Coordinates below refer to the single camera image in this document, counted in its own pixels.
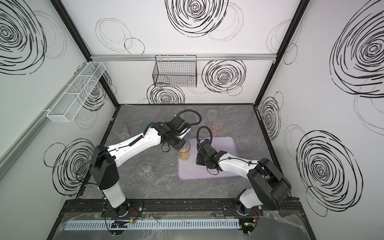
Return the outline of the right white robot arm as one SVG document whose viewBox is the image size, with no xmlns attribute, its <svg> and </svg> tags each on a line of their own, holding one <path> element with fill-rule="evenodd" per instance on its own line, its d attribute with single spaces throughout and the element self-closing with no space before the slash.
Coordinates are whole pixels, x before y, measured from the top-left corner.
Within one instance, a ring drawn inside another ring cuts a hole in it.
<svg viewBox="0 0 384 240">
<path fill-rule="evenodd" d="M 251 188 L 243 190 L 236 198 L 235 208 L 240 215 L 247 215 L 254 207 L 265 206 L 279 210 L 292 185 L 283 173 L 267 158 L 246 160 L 225 151 L 216 151 L 208 139 L 198 140 L 197 164 L 208 170 L 230 172 L 248 179 Z"/>
</svg>

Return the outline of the amber translucent cup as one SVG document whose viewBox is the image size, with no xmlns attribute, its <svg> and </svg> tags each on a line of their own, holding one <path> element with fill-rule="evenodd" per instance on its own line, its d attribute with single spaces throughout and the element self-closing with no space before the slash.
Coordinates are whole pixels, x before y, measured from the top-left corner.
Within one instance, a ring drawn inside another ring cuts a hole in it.
<svg viewBox="0 0 384 240">
<path fill-rule="evenodd" d="M 178 151 L 178 158 L 180 161 L 186 162 L 190 158 L 191 144 L 186 141 L 183 147 Z"/>
</svg>

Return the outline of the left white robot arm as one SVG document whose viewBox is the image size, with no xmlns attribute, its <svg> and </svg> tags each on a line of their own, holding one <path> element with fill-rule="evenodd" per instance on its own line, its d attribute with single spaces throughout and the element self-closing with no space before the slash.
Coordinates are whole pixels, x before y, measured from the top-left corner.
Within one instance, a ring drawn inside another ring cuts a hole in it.
<svg viewBox="0 0 384 240">
<path fill-rule="evenodd" d="M 144 132 L 135 137 L 108 147 L 100 144 L 95 148 L 90 161 L 90 172 L 114 210 L 127 205 L 126 196 L 119 183 L 118 167 L 128 159 L 157 145 L 167 144 L 177 151 L 180 150 L 186 143 L 184 136 L 190 128 L 186 123 L 181 123 L 177 127 L 171 122 L 150 122 Z"/>
</svg>

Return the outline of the lilac plastic tray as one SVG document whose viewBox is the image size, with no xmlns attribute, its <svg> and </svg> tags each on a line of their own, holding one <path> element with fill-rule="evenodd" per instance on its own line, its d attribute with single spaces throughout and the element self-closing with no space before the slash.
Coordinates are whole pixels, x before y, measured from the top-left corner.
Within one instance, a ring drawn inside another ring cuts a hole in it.
<svg viewBox="0 0 384 240">
<path fill-rule="evenodd" d="M 217 168 L 210 169 L 210 167 L 217 167 L 215 161 L 210 160 L 204 157 L 198 160 L 199 152 L 197 150 L 198 144 L 196 139 L 190 139 L 190 157 L 188 160 L 183 161 L 180 158 L 178 164 L 178 177 L 180 180 L 202 180 L 202 179 L 215 179 L 215 178 L 228 178 L 236 177 L 237 174 L 227 171 L 220 171 Z M 213 138 L 211 144 L 212 148 L 217 151 L 224 151 L 233 157 L 238 156 L 236 144 L 233 138 L 231 137 L 218 137 Z"/>
</svg>

